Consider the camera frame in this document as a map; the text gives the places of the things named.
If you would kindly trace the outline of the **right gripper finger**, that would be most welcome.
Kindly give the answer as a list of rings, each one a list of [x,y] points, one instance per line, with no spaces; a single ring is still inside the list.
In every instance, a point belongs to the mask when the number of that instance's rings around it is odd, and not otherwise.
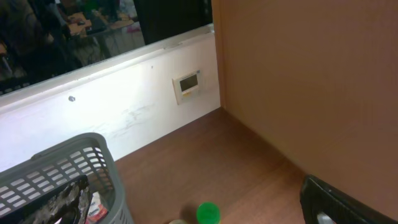
[[[314,175],[304,178],[300,204],[306,224],[397,224]]]

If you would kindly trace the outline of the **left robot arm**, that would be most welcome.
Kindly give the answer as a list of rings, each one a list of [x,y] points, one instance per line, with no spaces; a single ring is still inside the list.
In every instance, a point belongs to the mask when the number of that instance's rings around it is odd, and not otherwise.
[[[28,206],[29,213],[17,223],[85,224],[91,203],[90,185],[86,175],[79,175],[57,188],[50,197]]]

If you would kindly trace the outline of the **green lid glass jar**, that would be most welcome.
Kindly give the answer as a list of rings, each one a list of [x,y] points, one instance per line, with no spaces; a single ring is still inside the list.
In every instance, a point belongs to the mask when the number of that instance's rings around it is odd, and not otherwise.
[[[220,209],[212,202],[203,202],[197,208],[196,218],[199,224],[220,224]]]

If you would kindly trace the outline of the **white tissue pack strip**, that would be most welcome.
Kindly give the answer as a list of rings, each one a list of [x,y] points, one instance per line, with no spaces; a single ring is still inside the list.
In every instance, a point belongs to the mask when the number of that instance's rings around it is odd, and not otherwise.
[[[104,205],[102,196],[99,192],[94,192],[88,210],[85,224],[96,224],[102,221],[108,214],[108,209]]]

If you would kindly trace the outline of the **grey plastic basket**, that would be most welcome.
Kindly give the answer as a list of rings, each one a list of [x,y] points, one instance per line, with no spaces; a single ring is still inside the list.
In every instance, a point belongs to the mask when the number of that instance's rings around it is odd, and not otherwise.
[[[102,223],[133,222],[113,157],[98,133],[77,135],[2,171],[1,222],[79,177],[86,177],[90,192],[104,200],[108,213]]]

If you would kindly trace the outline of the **tin can green label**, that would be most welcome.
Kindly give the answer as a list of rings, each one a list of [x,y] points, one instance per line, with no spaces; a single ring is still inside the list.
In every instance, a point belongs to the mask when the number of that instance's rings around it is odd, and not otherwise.
[[[185,220],[177,219],[177,220],[172,220],[169,222],[169,224],[188,224]]]

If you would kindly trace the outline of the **white wall control panel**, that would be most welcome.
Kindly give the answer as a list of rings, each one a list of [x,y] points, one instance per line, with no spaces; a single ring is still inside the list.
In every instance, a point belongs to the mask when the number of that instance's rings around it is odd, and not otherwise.
[[[196,70],[172,80],[177,104],[181,105],[199,95],[202,86],[201,71]]]

